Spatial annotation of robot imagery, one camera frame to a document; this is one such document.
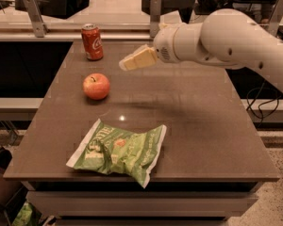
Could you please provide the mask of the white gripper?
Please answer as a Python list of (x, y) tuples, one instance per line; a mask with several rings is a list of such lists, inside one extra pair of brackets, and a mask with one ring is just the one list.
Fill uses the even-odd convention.
[(153, 40), (154, 49), (147, 44), (142, 45), (132, 54), (119, 62), (124, 71), (133, 71), (153, 66), (158, 58), (165, 63), (178, 63), (182, 61), (179, 53), (175, 51), (175, 35), (183, 24), (170, 24), (160, 29)]

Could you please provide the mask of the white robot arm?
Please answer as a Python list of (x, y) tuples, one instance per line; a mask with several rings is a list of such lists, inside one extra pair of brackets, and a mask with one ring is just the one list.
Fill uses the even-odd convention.
[(283, 40), (235, 9), (220, 9), (202, 23), (167, 24), (153, 45), (143, 45), (124, 57), (124, 71), (146, 68), (158, 61), (193, 61), (219, 68), (248, 68), (283, 93)]

